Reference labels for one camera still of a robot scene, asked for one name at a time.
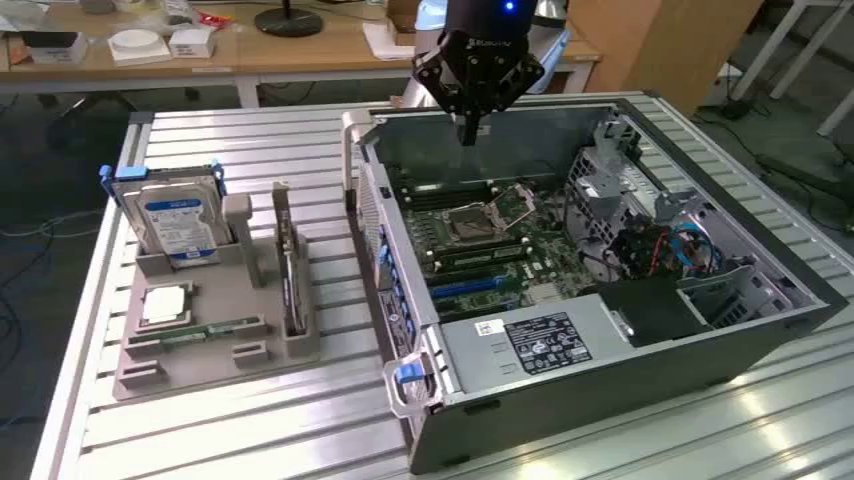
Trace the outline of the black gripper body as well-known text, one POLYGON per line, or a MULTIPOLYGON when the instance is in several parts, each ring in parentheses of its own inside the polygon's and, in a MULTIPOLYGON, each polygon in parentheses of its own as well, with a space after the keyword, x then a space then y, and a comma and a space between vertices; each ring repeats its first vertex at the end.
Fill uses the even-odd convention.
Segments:
POLYGON ((465 41, 465 89, 469 99, 474 56, 533 55, 529 32, 536 7, 537 0, 449 0, 444 33, 465 33, 469 36, 465 41))

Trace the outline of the black graphics card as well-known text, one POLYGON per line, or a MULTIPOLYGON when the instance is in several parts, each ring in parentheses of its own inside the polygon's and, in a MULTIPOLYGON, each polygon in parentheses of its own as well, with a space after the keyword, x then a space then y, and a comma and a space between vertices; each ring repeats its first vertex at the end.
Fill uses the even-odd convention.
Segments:
POLYGON ((309 334, 314 306, 307 240, 294 223, 290 191, 286 182, 274 183, 275 244, 283 283, 285 327, 287 336, 297 337, 309 334))

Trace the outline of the white papers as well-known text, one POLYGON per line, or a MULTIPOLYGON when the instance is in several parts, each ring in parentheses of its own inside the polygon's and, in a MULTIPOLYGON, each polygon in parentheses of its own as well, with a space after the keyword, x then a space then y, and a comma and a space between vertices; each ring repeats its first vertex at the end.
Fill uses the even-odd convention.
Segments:
POLYGON ((400 45, 396 40, 396 29, 386 21, 363 22, 362 32, 365 35, 373 56, 382 61, 412 60, 416 55, 416 47, 400 45))

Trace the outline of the cardboard box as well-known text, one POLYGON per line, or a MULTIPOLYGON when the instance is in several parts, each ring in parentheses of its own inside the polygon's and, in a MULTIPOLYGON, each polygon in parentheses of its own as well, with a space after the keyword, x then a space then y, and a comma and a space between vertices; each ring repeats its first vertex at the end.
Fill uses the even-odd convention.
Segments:
POLYGON ((414 34, 421 0, 388 0, 386 16, 398 33, 414 34))

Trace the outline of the RAM slot white clips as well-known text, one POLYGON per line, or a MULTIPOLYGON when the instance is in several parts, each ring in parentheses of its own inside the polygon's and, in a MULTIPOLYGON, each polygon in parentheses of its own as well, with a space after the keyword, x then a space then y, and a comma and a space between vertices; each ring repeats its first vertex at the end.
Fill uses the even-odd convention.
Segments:
POLYGON ((492 199, 488 198, 474 198, 473 196, 457 196, 457 195, 442 195, 442 196, 417 196, 416 198, 409 196, 401 196, 409 204, 469 204, 473 202, 489 202, 492 199))
POLYGON ((397 190, 409 195, 417 193, 436 193, 436 192, 457 192, 457 191, 482 191, 490 192, 493 189, 492 184, 488 181, 474 182, 416 182, 406 181, 397 188, 397 190))

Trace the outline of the tall metal disk bay cage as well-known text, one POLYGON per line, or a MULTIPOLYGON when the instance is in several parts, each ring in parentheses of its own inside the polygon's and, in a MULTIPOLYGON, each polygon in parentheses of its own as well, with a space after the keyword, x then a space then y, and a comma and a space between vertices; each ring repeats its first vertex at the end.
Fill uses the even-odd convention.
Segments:
POLYGON ((666 192, 641 162, 641 133, 625 120, 600 123, 593 144, 580 149, 565 184, 565 225, 576 239, 610 244, 638 216, 653 220, 666 192))

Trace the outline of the CPU socket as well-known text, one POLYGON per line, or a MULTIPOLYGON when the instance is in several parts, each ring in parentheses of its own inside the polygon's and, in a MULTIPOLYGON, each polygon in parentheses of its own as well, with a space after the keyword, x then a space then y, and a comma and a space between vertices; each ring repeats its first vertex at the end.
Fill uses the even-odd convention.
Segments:
POLYGON ((482 202, 448 210, 445 218, 452 238, 458 242, 486 241, 500 236, 482 202))

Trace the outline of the green RAM stick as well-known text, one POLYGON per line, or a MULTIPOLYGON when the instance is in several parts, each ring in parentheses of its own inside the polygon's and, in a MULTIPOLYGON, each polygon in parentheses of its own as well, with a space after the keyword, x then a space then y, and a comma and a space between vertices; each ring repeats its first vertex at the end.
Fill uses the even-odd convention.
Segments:
POLYGON ((533 247, 522 242, 497 241, 437 249, 432 262, 436 272, 446 272, 518 261, 532 252, 533 247))
POLYGON ((238 334, 253 335, 257 330, 265 333, 266 329, 266 323, 261 319, 245 318, 135 335, 127 340, 127 343, 130 345, 142 345, 147 342, 159 341, 166 345, 185 345, 238 334))

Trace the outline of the blue expansion slot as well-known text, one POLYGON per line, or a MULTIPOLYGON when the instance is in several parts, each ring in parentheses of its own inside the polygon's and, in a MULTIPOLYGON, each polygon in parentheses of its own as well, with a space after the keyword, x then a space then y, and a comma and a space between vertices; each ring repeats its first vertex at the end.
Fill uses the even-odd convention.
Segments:
POLYGON ((506 282, 505 275, 490 276, 481 279, 452 282, 429 288, 434 300, 457 297, 473 293, 498 289, 506 282))

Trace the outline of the silver chipset heatsink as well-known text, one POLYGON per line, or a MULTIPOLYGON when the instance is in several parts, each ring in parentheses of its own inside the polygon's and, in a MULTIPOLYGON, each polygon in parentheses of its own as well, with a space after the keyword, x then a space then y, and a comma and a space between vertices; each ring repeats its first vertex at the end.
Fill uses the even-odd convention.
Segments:
POLYGON ((553 282, 533 285, 528 289, 526 294, 534 305, 560 302, 568 298, 560 286, 553 282))

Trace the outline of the black plastic shroud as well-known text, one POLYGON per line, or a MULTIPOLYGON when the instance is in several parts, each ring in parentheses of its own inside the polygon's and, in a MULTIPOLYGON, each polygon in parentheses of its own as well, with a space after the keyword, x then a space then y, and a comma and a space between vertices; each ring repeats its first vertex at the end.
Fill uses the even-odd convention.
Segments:
POLYGON ((598 287, 598 294, 609 309, 628 323, 633 332, 629 341, 634 347, 712 330, 689 307, 674 280, 654 277, 606 283, 598 287))

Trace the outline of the white box with dark top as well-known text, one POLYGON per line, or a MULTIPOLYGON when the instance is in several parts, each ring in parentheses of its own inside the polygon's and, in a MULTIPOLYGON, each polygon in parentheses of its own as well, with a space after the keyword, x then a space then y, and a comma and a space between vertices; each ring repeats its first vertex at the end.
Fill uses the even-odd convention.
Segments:
POLYGON ((37 64, 79 64, 87 54, 89 39, 82 32, 23 32, 22 37, 37 64))

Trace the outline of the grey parts rack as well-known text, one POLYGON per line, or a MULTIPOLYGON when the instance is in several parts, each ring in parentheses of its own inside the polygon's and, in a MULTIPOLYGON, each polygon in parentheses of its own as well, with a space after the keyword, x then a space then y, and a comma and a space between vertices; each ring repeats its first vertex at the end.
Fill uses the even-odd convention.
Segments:
POLYGON ((285 327, 283 283, 275 232, 267 238, 245 236, 223 249, 217 264, 158 275, 141 267, 130 290, 126 327, 119 343, 113 396, 127 401, 166 394, 318 361, 321 335, 315 308, 309 334, 289 337, 285 327), (143 318, 146 292, 182 286, 185 312, 174 321, 147 323, 143 318), (258 318, 267 326, 253 335, 238 334, 205 342, 166 345, 159 341, 130 345, 141 334, 193 325, 258 318))

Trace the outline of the grey power supply unit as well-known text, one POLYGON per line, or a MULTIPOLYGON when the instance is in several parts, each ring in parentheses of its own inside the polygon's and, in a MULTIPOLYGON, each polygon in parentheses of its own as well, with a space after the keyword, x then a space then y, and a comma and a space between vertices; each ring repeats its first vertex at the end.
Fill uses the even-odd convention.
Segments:
POLYGON ((448 323, 442 335, 468 394, 592 368, 634 352, 597 294, 448 323))

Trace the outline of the silver CPU chip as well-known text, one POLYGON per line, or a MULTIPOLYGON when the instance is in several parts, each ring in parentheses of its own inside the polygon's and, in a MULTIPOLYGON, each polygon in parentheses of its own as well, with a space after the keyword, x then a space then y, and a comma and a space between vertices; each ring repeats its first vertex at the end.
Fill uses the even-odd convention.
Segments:
POLYGON ((185 312, 186 290, 182 286, 153 288, 146 292, 142 318, 147 323, 178 319, 185 312))

